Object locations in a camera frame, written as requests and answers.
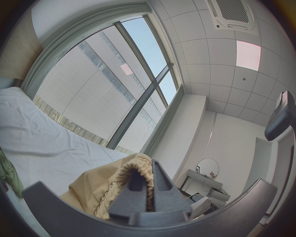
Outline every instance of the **ceiling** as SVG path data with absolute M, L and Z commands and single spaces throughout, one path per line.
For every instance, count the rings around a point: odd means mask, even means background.
M 207 96 L 210 111 L 266 126 L 280 92 L 296 98 L 296 52 L 269 10 L 249 2 L 259 36 L 216 30 L 205 0 L 150 0 L 172 43 L 185 92 Z M 259 72 L 235 66 L 236 40 L 261 46 Z

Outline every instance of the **air conditioner vent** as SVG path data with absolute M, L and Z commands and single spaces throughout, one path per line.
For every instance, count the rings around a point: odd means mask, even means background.
M 241 0 L 216 0 L 222 16 L 226 20 L 235 20 L 248 23 L 247 12 Z
M 242 31 L 259 36 L 257 19 L 248 0 L 205 0 L 215 29 Z

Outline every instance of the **square ceiling light panel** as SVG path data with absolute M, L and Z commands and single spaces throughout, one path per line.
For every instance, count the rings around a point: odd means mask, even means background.
M 237 40 L 236 66 L 258 71 L 261 57 L 261 47 L 255 44 Z

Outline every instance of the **beige fabric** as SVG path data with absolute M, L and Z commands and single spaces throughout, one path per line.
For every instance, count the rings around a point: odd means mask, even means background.
M 24 80 L 42 50 L 29 11 L 13 30 L 0 55 L 0 75 Z
M 141 153 L 85 171 L 60 197 L 90 215 L 109 220 L 108 208 L 134 170 L 147 181 L 147 210 L 153 211 L 152 161 Z

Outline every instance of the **mattress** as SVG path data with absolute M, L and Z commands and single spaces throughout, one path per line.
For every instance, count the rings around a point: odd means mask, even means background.
M 0 112 L 0 146 L 24 188 L 40 180 L 61 195 L 84 171 L 127 156 L 57 124 L 18 87 L 0 90 Z

